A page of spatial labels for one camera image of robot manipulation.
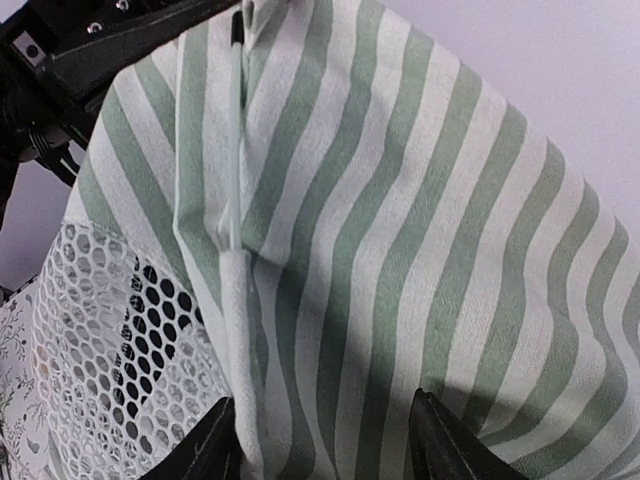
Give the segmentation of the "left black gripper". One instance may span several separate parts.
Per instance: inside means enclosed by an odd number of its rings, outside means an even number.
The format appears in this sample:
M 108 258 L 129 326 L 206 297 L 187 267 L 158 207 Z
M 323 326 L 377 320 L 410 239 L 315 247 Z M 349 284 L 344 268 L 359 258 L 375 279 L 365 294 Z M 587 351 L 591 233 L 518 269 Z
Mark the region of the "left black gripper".
M 68 186 L 115 75 L 232 1 L 27 1 L 1 23 L 1 204 L 35 161 Z

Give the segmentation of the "floral patterned table mat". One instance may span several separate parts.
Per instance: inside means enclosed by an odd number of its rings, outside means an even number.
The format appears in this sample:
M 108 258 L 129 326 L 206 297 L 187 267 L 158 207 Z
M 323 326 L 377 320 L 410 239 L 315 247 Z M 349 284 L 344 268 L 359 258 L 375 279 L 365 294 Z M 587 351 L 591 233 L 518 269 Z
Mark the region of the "floral patterned table mat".
M 38 287 L 23 287 L 1 307 L 1 477 L 55 479 L 49 428 L 33 373 L 33 303 Z

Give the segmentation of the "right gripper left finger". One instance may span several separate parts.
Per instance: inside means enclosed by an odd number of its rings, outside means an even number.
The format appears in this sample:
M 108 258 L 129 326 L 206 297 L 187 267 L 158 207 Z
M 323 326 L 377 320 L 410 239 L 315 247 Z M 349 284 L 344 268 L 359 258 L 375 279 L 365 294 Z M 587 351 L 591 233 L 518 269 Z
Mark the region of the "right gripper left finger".
M 234 399 L 224 397 L 144 480 L 239 479 L 242 458 Z

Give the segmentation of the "green striped pet tent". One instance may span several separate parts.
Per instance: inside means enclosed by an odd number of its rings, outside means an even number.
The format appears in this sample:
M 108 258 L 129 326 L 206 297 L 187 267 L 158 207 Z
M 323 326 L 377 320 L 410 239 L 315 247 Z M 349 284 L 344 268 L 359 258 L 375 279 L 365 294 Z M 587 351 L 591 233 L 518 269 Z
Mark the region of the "green striped pet tent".
M 224 397 L 253 479 L 407 479 L 414 393 L 530 479 L 639 475 L 639 246 L 374 1 L 245 1 L 114 79 L 39 279 L 55 479 L 137 479 Z

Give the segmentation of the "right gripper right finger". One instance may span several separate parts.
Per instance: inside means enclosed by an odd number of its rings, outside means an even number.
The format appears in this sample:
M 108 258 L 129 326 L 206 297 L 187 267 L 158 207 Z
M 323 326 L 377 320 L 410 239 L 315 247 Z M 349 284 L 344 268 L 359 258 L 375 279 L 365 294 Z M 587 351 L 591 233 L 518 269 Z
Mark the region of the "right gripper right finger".
M 431 392 L 418 389 L 409 416 L 409 450 L 416 479 L 525 480 L 494 455 Z

